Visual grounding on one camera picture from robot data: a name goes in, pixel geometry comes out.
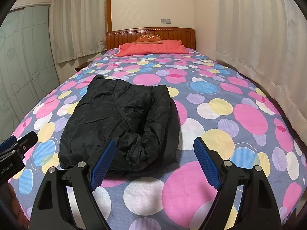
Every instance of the bedsheet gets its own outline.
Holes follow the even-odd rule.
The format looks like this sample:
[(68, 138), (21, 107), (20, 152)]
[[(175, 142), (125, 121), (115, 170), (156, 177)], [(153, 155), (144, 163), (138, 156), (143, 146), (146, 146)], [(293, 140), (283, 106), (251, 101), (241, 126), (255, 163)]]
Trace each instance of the bedsheet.
[[(38, 143), (25, 155), (25, 169), (10, 183), (30, 217), (39, 185), (51, 166), (59, 168), (59, 140), (68, 118), (97, 74), (133, 84), (168, 87), (176, 103), (181, 131), (178, 163), (148, 177), (105, 179), (94, 191), (113, 230), (198, 229), (216, 195), (197, 162), (193, 141), (201, 136), (209, 148), (239, 167), (262, 166), (276, 197), (281, 220), (305, 190), (306, 159), (278, 110), (248, 79), (192, 49), (189, 54), (113, 57), (105, 53), (41, 100), (14, 131), (31, 130)], [(84, 227), (72, 188), (72, 211)], [(242, 188), (228, 226), (234, 222)]]

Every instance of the small brown pillow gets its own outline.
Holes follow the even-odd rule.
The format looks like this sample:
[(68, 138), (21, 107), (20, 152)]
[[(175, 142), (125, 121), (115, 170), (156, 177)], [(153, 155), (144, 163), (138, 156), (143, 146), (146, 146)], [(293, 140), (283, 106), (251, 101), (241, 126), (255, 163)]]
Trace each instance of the small brown pillow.
[(162, 39), (158, 35), (142, 35), (136, 39), (135, 44), (160, 44)]

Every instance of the blue textured pad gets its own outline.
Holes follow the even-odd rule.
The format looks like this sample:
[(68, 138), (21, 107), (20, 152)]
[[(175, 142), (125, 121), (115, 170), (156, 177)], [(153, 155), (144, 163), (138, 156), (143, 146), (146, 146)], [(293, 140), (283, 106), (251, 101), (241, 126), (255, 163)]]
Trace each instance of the blue textured pad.
[(11, 136), (7, 140), (5, 140), (2, 144), (0, 144), (0, 153), (12, 147), (13, 144), (17, 142), (17, 138), (15, 136)]
[(114, 140), (111, 140), (92, 171), (90, 187), (93, 191), (101, 185), (114, 158), (115, 152), (116, 144)]
[(199, 164), (201, 165), (208, 183), (216, 190), (219, 190), (221, 188), (219, 170), (198, 138), (194, 140), (194, 153)]

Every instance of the folded black jacket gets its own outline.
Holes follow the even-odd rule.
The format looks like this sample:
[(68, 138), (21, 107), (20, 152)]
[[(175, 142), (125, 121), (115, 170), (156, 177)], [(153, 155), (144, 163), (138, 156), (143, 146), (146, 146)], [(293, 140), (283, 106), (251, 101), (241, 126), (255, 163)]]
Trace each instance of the folded black jacket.
[(62, 133), (61, 167), (86, 161), (111, 139), (117, 151), (109, 170), (134, 175), (133, 171), (175, 163), (179, 120), (167, 87), (132, 85), (97, 75)]

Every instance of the bed frame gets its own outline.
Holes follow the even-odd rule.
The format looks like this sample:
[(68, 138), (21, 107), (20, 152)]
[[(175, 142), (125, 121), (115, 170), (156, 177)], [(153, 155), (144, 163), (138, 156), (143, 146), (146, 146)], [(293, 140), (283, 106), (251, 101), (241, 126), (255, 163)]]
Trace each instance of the bed frame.
[(116, 48), (121, 44), (134, 42), (141, 35), (156, 34), (162, 40), (181, 40), (185, 47), (195, 49), (195, 31), (183, 27), (141, 27), (106, 33), (106, 49)]

